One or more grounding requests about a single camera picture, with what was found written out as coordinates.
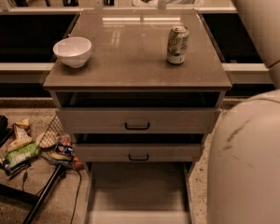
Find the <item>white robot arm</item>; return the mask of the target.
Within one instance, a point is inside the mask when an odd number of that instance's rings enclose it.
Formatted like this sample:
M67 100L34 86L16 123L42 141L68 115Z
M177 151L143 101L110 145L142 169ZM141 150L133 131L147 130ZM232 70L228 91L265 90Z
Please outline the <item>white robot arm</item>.
M274 91L232 108L209 151L207 224L280 224L280 0L232 0Z

